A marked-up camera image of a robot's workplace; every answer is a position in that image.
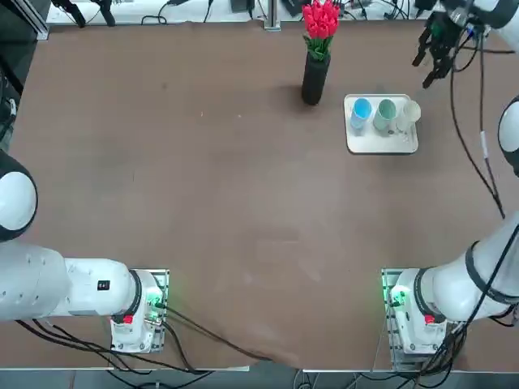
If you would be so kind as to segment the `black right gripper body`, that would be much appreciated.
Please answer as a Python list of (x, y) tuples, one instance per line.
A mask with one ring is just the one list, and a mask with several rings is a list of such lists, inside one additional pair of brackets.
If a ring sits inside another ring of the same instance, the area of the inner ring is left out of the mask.
[(433, 11), (428, 17), (423, 32), (424, 45), (436, 51), (449, 51), (461, 34), (461, 27), (455, 24), (443, 11)]

